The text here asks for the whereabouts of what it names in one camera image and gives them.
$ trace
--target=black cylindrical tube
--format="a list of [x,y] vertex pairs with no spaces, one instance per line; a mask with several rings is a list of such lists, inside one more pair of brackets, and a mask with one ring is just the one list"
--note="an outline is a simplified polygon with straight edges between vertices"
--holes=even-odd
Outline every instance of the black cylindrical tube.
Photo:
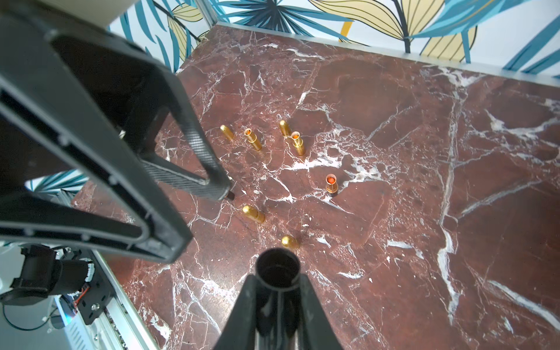
[[287,249],[273,248],[259,256],[255,270],[257,349],[293,349],[300,310],[300,261]]
[[53,287],[49,294],[66,294],[79,291],[85,283],[88,262],[83,260],[55,260]]

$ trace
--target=standing bullet casing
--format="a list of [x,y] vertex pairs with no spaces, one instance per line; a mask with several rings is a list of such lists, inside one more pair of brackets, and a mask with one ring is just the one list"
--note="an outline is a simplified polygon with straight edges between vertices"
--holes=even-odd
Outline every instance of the standing bullet casing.
[[288,123],[285,120],[280,120],[280,131],[282,132],[282,135],[286,137],[290,137],[290,134],[292,133],[290,127],[288,126]]
[[300,133],[294,131],[292,133],[293,146],[296,148],[297,154],[303,156],[305,154],[304,141],[301,139]]
[[251,220],[255,222],[264,222],[264,213],[256,209],[255,207],[246,205],[243,207],[243,213]]
[[300,243],[290,235],[286,235],[282,237],[282,245],[285,248],[289,248],[289,249],[296,249],[300,247]]
[[247,140],[253,145],[253,148],[257,151],[260,151],[260,149],[263,148],[263,145],[260,144],[259,139],[257,139],[255,133],[250,128],[245,129],[244,134],[247,136]]
[[334,174],[329,174],[325,178],[326,181],[326,191],[330,194],[335,194],[338,192],[337,177]]
[[223,135],[224,135],[225,137],[227,137],[228,140],[230,140],[230,141],[233,141],[233,140],[234,140],[235,135],[234,135],[233,132],[231,132],[231,130],[230,130],[227,126],[222,125],[222,126],[220,126],[220,129],[222,130]]

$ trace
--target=blue leaf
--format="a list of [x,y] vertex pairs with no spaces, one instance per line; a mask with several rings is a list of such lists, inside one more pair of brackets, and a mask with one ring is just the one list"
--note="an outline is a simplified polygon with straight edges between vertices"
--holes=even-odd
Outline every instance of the blue leaf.
[[[209,1],[212,4],[214,11],[216,11],[218,17],[222,18],[222,16],[225,15],[226,13],[223,11],[223,8],[220,7],[220,3],[217,0],[209,0]],[[226,22],[230,22],[230,20],[228,20],[227,18],[223,18],[223,19]]]
[[292,30],[293,30],[294,33],[300,34],[300,35],[312,36],[308,31],[303,29],[299,24],[297,24],[295,21],[292,21],[291,18],[286,18],[286,21],[288,22],[290,27],[292,27]]
[[148,23],[146,22],[146,15],[144,14],[142,1],[138,1],[136,4],[134,4],[134,9],[136,10],[136,17],[138,17],[140,28],[142,28],[142,31],[144,32],[144,34],[146,34],[148,39],[151,42],[155,43],[155,41],[152,39],[152,34],[150,33],[150,27],[148,27]]
[[560,30],[560,16],[556,17],[548,26],[535,35],[503,68],[510,71],[520,70],[556,35],[558,30]]
[[558,63],[558,61],[560,61],[560,49],[541,59],[539,62],[532,64],[529,68],[523,70],[523,73],[538,74],[543,70],[549,68],[550,66]]
[[58,192],[63,188],[81,187],[87,181],[87,176],[77,170],[63,171],[58,174],[45,176],[33,191],[42,193]]
[[186,34],[186,53],[185,53],[185,59],[190,56],[191,52],[192,52],[192,48],[193,48],[193,43],[190,41],[190,32],[187,32]]
[[260,10],[260,9],[266,9],[266,5],[265,4],[261,4],[261,3],[244,3],[242,1],[223,1],[218,3],[219,6],[222,7],[232,7],[232,8],[242,8],[242,9],[246,9],[246,10]]
[[169,3],[167,2],[167,0],[162,0],[162,1],[164,2],[165,8],[167,8],[169,13],[173,16],[173,11],[171,10],[171,7],[169,7]]
[[267,4],[262,1],[251,1],[251,0],[238,0],[238,1],[220,1],[216,4],[217,6],[225,7],[245,7],[243,5],[255,5],[259,7],[266,7]]
[[470,63],[469,30],[461,32],[463,40],[463,51],[465,51],[465,62]]
[[303,16],[297,15],[295,13],[288,13],[288,15],[290,17],[294,18],[295,20],[307,25],[307,26],[310,26],[313,29],[317,29],[319,31],[322,31],[323,33],[330,34],[332,36],[336,36],[339,39],[348,40],[348,38],[345,37],[344,35],[342,35],[338,32],[335,32],[334,30],[332,30],[330,28],[325,27],[324,25],[321,25],[321,24],[315,23],[314,21],[308,20],[307,18],[305,18]]
[[530,0],[446,0],[437,20],[410,38],[431,38],[459,34],[500,12]]
[[222,18],[229,18],[229,17],[252,17],[253,13],[251,11],[240,11],[240,12],[232,12],[226,15],[222,15]]
[[173,70],[171,69],[171,65],[169,64],[169,58],[167,57],[167,52],[165,52],[165,46],[164,46],[164,44],[161,42],[160,38],[159,38],[157,35],[156,35],[156,39],[157,39],[157,42],[158,42],[159,45],[160,45],[161,54],[164,56],[164,63],[165,63],[165,65],[169,68],[170,71],[173,71]]
[[173,73],[175,73],[177,69],[179,69],[179,42],[172,30],[169,31],[169,34],[171,34],[171,43],[173,46]]
[[124,12],[121,15],[120,25],[122,25],[122,27],[123,27],[124,37],[127,38],[128,41],[133,43],[134,40],[132,40],[132,33],[130,32],[130,23],[128,22],[128,13]]
[[339,21],[339,22],[354,21],[346,17],[332,15],[330,13],[326,13],[323,11],[310,10],[308,8],[301,8],[301,7],[294,7],[294,6],[282,6],[282,7],[289,10],[292,13],[297,13],[298,15],[307,16],[307,17],[313,17],[319,20]]
[[156,6],[153,4],[153,0],[147,0],[147,1],[148,1],[148,7],[150,8],[150,11],[152,11],[152,14],[155,17],[157,24],[159,24],[164,31],[167,31],[167,29],[165,29],[164,27],[164,24],[161,22],[160,14],[157,13]]

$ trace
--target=black cable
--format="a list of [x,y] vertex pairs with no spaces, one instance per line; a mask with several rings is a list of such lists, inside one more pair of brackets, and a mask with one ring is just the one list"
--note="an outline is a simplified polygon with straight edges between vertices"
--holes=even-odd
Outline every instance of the black cable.
[[10,326],[14,327],[15,329],[18,329],[18,330],[25,330],[25,331],[36,330],[36,329],[41,328],[42,326],[44,326],[45,324],[47,324],[47,322],[50,320],[50,317],[51,317],[51,316],[53,315],[53,313],[54,313],[55,311],[57,311],[57,310],[58,310],[58,309],[54,309],[53,312],[50,313],[50,315],[49,315],[49,317],[46,319],[46,321],[45,321],[43,324],[41,324],[40,326],[35,327],[35,328],[21,328],[21,327],[16,326],[15,324],[11,323],[10,320],[8,320],[8,317],[6,317],[6,306],[5,306],[4,304],[2,304],[2,314],[4,315],[4,319],[6,320],[6,322],[8,322],[8,324],[9,324]]

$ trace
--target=lying bullet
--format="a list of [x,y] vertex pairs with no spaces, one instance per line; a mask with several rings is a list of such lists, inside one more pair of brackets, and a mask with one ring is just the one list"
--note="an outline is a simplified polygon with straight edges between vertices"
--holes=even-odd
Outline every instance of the lying bullet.
[[282,245],[289,249],[296,249],[300,247],[299,242],[290,235],[282,237]]
[[292,133],[293,146],[296,148],[297,154],[303,156],[305,154],[304,141],[301,139],[300,133],[294,131]]
[[330,194],[335,194],[338,192],[337,177],[334,174],[329,174],[326,176],[326,191]]
[[290,137],[290,134],[292,133],[285,120],[280,120],[280,131],[282,132],[282,135],[286,137]]
[[256,209],[255,207],[252,207],[250,205],[246,205],[243,207],[243,213],[251,220],[255,221],[255,222],[259,222],[262,223],[264,222],[264,213],[260,212],[258,209]]
[[253,145],[253,148],[257,151],[260,151],[260,149],[263,148],[263,145],[260,144],[259,139],[256,138],[255,133],[250,128],[245,129],[245,136],[247,136],[247,140],[249,140],[249,142]]
[[224,135],[225,137],[227,137],[228,140],[230,140],[230,141],[233,141],[233,140],[234,140],[235,135],[234,135],[233,132],[231,132],[231,130],[230,130],[227,126],[222,125],[222,126],[220,127],[220,129],[222,129],[223,135]]

